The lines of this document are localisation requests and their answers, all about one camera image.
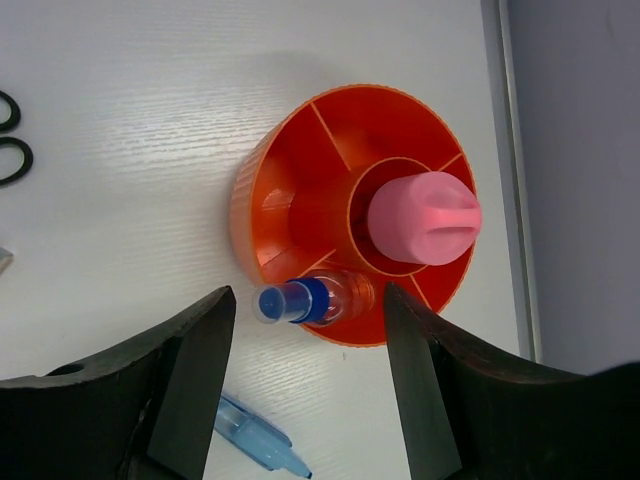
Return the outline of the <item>clear bottle blue cap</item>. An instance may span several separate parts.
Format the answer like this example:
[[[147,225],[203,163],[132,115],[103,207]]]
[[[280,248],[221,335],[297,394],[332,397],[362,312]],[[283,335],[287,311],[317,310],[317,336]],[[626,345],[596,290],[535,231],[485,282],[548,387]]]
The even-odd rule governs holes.
[[[279,284],[260,286],[253,298],[255,317],[262,323],[325,327],[368,313],[376,286],[365,274],[315,269]]]

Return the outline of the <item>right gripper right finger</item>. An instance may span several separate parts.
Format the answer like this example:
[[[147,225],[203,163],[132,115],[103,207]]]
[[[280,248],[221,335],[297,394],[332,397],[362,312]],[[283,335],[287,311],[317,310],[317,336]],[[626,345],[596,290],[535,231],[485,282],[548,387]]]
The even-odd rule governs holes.
[[[592,375],[512,355],[401,287],[387,348],[414,479],[635,479],[639,366]]]

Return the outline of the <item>black handled scissors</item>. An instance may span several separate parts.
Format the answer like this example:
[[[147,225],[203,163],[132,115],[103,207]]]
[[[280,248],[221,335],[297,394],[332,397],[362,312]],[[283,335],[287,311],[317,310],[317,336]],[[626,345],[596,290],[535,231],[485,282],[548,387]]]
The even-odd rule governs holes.
[[[19,126],[22,119],[22,112],[14,98],[4,91],[1,92],[1,100],[9,108],[9,116],[1,123],[1,146],[14,147],[22,154],[20,167],[12,174],[1,178],[1,186],[6,187],[21,180],[30,172],[34,164],[34,154],[31,147],[25,141],[13,136],[6,136],[6,133],[12,132]]]

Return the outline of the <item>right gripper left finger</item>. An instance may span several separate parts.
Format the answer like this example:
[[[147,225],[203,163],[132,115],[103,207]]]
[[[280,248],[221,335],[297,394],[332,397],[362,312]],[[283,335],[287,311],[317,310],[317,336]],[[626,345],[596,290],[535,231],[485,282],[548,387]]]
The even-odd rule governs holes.
[[[2,381],[2,478],[203,478],[235,315],[221,287],[106,350]]]

